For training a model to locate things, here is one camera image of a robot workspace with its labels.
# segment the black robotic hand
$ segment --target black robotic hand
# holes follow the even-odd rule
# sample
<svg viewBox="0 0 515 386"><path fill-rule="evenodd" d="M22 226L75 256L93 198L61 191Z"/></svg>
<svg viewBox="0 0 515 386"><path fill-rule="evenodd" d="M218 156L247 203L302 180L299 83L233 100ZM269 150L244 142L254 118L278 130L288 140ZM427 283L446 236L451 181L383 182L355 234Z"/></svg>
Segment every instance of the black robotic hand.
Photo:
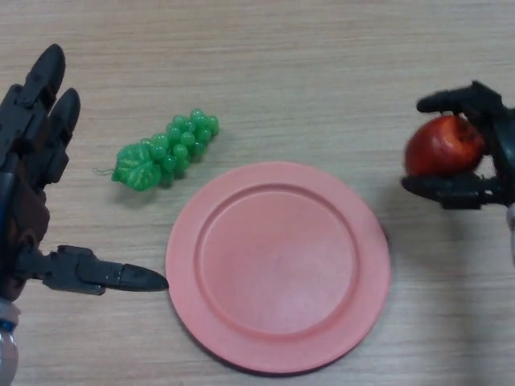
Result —
<svg viewBox="0 0 515 386"><path fill-rule="evenodd" d="M473 81L465 88L423 97L417 110L463 114L480 131L496 173L490 178L474 172L451 178L406 176L402 186L407 191L444 209L480 209L490 203L510 207L515 202L515 115L503 105L500 94Z"/></svg>
<svg viewBox="0 0 515 386"><path fill-rule="evenodd" d="M80 113L73 88L56 102L64 70L63 50L53 44L0 104L0 297L14 301L32 278L83 294L165 290L160 274L100 261L88 248L61 245L48 256L38 250L50 221L44 189L60 181Z"/></svg>

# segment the apple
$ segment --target apple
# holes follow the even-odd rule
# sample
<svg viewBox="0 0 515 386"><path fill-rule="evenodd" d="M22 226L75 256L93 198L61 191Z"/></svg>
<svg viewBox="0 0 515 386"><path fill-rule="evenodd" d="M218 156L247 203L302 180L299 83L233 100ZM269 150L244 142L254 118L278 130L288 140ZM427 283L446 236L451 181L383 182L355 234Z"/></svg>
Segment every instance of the apple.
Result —
<svg viewBox="0 0 515 386"><path fill-rule="evenodd" d="M408 175L450 177L474 170L484 155L484 140L466 119L443 115L421 126L407 142Z"/></svg>

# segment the table surface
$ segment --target table surface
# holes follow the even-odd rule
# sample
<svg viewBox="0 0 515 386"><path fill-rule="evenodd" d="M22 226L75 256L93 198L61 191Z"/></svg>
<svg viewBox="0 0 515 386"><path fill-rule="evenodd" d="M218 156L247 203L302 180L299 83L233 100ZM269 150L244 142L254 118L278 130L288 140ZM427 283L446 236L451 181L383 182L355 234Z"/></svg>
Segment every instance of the table surface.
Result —
<svg viewBox="0 0 515 386"><path fill-rule="evenodd" d="M362 195L389 233L393 266L366 340L293 379L247 376L207 357L167 293L98 298L32 282L16 302L15 385L513 384L504 208L444 212L398 180L405 141L428 119L414 108L422 95L479 79L515 103L515 2L16 0L0 12L4 89L59 43L62 90L76 88L82 101L68 169L47 189L45 252L87 246L164 273L171 227L196 191L234 167L289 160ZM197 106L223 131L170 190L135 194L92 172Z"/></svg>

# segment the green grape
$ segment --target green grape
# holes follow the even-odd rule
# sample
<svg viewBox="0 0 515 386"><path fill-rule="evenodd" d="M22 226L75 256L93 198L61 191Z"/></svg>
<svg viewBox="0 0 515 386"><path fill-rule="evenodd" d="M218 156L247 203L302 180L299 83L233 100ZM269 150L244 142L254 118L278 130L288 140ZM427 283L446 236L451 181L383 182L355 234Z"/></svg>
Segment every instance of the green grape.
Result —
<svg viewBox="0 0 515 386"><path fill-rule="evenodd" d="M190 133L195 133L195 128L195 124L192 121L188 121L184 126L183 133L186 133L187 131L189 131Z"/></svg>
<svg viewBox="0 0 515 386"><path fill-rule="evenodd" d="M168 136L168 143L170 147L173 147L174 145L179 143L180 140L180 134L183 132L180 128L174 127L174 126L168 126L167 127L167 136Z"/></svg>
<svg viewBox="0 0 515 386"><path fill-rule="evenodd" d="M177 158L177 165L175 168L179 173L184 173L186 169L190 166L190 160L187 158Z"/></svg>
<svg viewBox="0 0 515 386"><path fill-rule="evenodd" d="M190 112L190 119L193 121L194 117L205 117L206 114L204 114L204 111L201 109L193 109Z"/></svg>
<svg viewBox="0 0 515 386"><path fill-rule="evenodd" d="M195 142L192 145L192 155L196 158L202 157L206 152L206 145L202 142Z"/></svg>
<svg viewBox="0 0 515 386"><path fill-rule="evenodd" d="M177 164L177 158L174 155L167 154L159 164L161 165L161 169L163 169L163 171L171 173Z"/></svg>
<svg viewBox="0 0 515 386"><path fill-rule="evenodd" d="M201 129L196 134L196 140L198 142L202 142L205 145L211 141L211 130L210 129Z"/></svg>
<svg viewBox="0 0 515 386"><path fill-rule="evenodd" d="M186 147L193 145L193 143L195 143L195 135L189 131L184 132L183 135L180 136L180 143Z"/></svg>
<svg viewBox="0 0 515 386"><path fill-rule="evenodd" d="M208 119L205 115L194 115L192 117L193 125L195 125L195 129L205 129L208 127Z"/></svg>
<svg viewBox="0 0 515 386"><path fill-rule="evenodd" d="M176 115L172 118L170 125L184 130L184 126L186 125L187 121L188 119L184 115Z"/></svg>
<svg viewBox="0 0 515 386"><path fill-rule="evenodd" d="M164 185L165 187L169 187L171 185L171 183L174 182L174 179L175 179L175 176L174 176L173 171L171 171L171 172L161 171L161 180L159 181L159 183L161 185Z"/></svg>
<svg viewBox="0 0 515 386"><path fill-rule="evenodd" d="M150 157L154 161L160 161L167 155L167 148L153 144L150 148Z"/></svg>
<svg viewBox="0 0 515 386"><path fill-rule="evenodd" d="M152 142L157 146L164 147L165 150L168 151L169 142L168 142L168 136L166 134L163 134L163 133L155 134L152 137Z"/></svg>
<svg viewBox="0 0 515 386"><path fill-rule="evenodd" d="M206 117L206 120L208 121L208 128L211 130L212 136L215 137L220 132L218 118L214 115L210 115L209 117Z"/></svg>
<svg viewBox="0 0 515 386"><path fill-rule="evenodd" d="M177 157L177 161L180 159L186 159L188 156L187 147L185 145L181 145L180 143L174 146L172 153Z"/></svg>

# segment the pink plate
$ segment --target pink plate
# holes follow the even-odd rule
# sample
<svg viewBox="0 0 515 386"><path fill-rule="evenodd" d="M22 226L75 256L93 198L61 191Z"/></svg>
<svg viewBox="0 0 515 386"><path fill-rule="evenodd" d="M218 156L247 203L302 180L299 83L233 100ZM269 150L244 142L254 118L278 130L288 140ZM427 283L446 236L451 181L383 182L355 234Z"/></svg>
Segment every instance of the pink plate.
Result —
<svg viewBox="0 0 515 386"><path fill-rule="evenodd" d="M354 348L389 291L375 215L333 176L265 162L211 181L184 207L167 248L177 314L239 368L308 372Z"/></svg>

